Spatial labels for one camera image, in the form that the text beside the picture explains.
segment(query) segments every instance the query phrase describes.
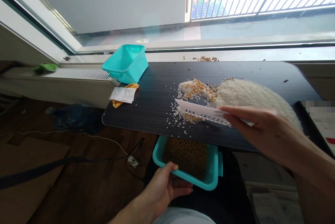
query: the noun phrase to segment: radiator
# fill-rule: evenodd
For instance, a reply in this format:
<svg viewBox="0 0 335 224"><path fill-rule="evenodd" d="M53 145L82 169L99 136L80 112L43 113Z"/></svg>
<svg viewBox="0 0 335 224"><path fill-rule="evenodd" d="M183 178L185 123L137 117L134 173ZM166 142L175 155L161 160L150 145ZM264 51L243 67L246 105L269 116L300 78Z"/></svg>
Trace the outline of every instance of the radiator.
<svg viewBox="0 0 335 224"><path fill-rule="evenodd" d="M116 79L100 68L59 68L35 76L34 68L12 68L0 78L0 92L57 103L105 109Z"/></svg>

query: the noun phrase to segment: glass window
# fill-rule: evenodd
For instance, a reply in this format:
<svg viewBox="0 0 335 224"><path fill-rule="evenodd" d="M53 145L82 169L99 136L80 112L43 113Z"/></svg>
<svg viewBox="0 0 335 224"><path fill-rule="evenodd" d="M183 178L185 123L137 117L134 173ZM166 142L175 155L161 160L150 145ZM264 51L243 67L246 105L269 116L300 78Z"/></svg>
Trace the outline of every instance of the glass window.
<svg viewBox="0 0 335 224"><path fill-rule="evenodd" d="M335 31L335 0L39 1L95 52L126 43L159 49L322 42Z"/></svg>

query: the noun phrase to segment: electrical cable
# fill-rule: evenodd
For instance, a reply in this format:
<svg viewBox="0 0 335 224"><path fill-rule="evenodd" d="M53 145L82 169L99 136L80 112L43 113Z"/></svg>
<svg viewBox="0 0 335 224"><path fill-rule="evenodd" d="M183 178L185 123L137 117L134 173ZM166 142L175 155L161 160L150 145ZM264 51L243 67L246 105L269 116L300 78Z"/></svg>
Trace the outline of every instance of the electrical cable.
<svg viewBox="0 0 335 224"><path fill-rule="evenodd" d="M49 132L41 132L41 131L28 131L28 132L10 131L10 132L4 133L4 134L0 134L0 137L1 137L1 136L4 136L4 135L7 135L7 134L9 134L9 133L18 133L18 134L21 134L21 135L25 135L25 134L28 134L28 133L48 134L48 133L64 132L64 131L49 131ZM122 148L122 146L121 146L118 142L116 142L116 141L114 141L114 140L111 140L111 139L109 139L109 138L100 137L100 136L89 135L89 134L87 134L87 133L85 133L85 132L80 132L80 133L86 134L86 135L89 136L89 137L97 137L97 138L102 138L102 139L106 139L106 140L112 141L112 142L116 143L117 145L119 145L120 148L122 149L122 151L128 156L128 153L126 153L126 151Z"/></svg>
<svg viewBox="0 0 335 224"><path fill-rule="evenodd" d="M140 150L140 148L141 148L141 146L142 146L144 140L145 140L145 138L141 138L141 140L134 146L134 148L129 152L129 155L128 155L127 158L125 159L125 166L126 166L126 169L128 170L128 172L129 172L133 177L137 178L138 180L141 180L142 182L144 182L144 178L142 179L142 178L138 177L137 175L133 174L133 173L129 170L128 165L127 165L127 159L128 159L128 157L130 157L130 156L132 155L132 153L133 153L133 151L136 149L136 147L137 147L137 150L136 150L136 152L134 152L134 154L137 153L137 152Z"/></svg>
<svg viewBox="0 0 335 224"><path fill-rule="evenodd" d="M48 133L65 132L65 131L68 131L68 130L50 131L50 132L41 132L41 131L28 131L28 132L10 131L10 132L4 133L4 134L0 134L0 137L4 136L4 135L7 135L9 133L18 133L18 134L25 135L25 134L28 134L28 133L48 134ZM37 178L37 177L39 177L39 176L41 176L41 175L43 175L43 174L45 174L47 172L50 172L51 170L53 170L53 169L55 169L55 168L57 168L59 166L63 166L63 165L66 165L66 164L83 163L83 162L96 163L96 162L101 162L101 161L104 161L104 160L113 160L113 161L116 161L116 160L120 160L120 159L125 159L125 165L126 165L126 168L127 168L128 172L133 177L135 177L135 178L137 178L137 179L139 179L139 180L141 180L143 182L143 179L141 179L140 177L136 176L135 174L133 174L128 169L128 166L127 166L126 162L127 162L127 159L132 155L133 151L136 148L137 148L137 150L134 152L134 154L137 153L140 150L140 148L142 147L142 144L143 144L145 138L141 138L141 140L134 146L134 148L131 150L131 152L129 154L127 154L125 152L125 150L122 148L122 146L118 142L116 142L114 140L111 140L109 138L100 137L100 136L89 135L89 134L87 134L85 132L82 132L82 133L88 135L89 137L98 137L98 138L106 139L106 140L109 140L109 141L112 141L112 142L118 144L121 147L122 151L127 156L118 157L118 158L103 158L103 159L95 159L95 160L86 159L84 157L63 158L63 159L56 160L56 161L50 162L48 164L41 165L41 166L38 166L38 167L35 167L35 168L32 168L32 169L26 170L26 171L23 171L23 172L19 172L19 173L16 173L16 174L12 174L12 175L1 177L0 178L0 190L8 188L8 187L12 187L12 186L24 183L24 182L27 182L27 181L32 180L34 178Z"/></svg>
<svg viewBox="0 0 335 224"><path fill-rule="evenodd" d="M48 173L52 170L54 170L55 168L59 167L59 166L63 166L63 165L69 165L69 164L73 164L73 163L97 163L97 162L101 162L101 161L105 161L105 160L120 160L120 159L124 159L125 157L119 157L119 158L103 158L103 159L94 159L94 160L90 160L90 159L86 159L83 157L69 157L69 158L63 158L63 159L59 159L53 162L50 162L48 164L45 165L40 165L37 167L34 167L32 169L23 171L23 172L19 172L16 174L11 174L8 176L4 176L0 178L0 190L2 189L6 189L8 187L12 187L12 186L16 186L19 185L21 183L27 182L29 180L35 179L39 176L42 176L45 173Z"/></svg>

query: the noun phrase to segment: white paper napkin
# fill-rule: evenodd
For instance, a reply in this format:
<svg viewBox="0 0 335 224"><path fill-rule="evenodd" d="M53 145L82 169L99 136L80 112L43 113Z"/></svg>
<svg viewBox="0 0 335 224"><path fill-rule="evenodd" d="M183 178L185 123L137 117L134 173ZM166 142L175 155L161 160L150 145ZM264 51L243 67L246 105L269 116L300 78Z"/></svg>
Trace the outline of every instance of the white paper napkin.
<svg viewBox="0 0 335 224"><path fill-rule="evenodd" d="M135 88L118 88L115 87L109 100L116 100L125 103L134 101Z"/></svg>

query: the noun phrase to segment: person's right hand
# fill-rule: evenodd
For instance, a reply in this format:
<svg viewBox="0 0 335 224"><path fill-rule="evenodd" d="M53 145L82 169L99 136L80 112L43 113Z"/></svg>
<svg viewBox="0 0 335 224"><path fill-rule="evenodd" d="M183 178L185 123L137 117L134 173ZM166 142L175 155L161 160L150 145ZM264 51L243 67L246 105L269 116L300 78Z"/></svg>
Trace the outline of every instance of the person's right hand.
<svg viewBox="0 0 335 224"><path fill-rule="evenodd" d="M276 110L243 106L222 106L217 109L230 113L224 114L224 118L249 143L281 165L287 166L293 162L299 148L310 143L300 130ZM249 126L239 117L253 122L254 125Z"/></svg>

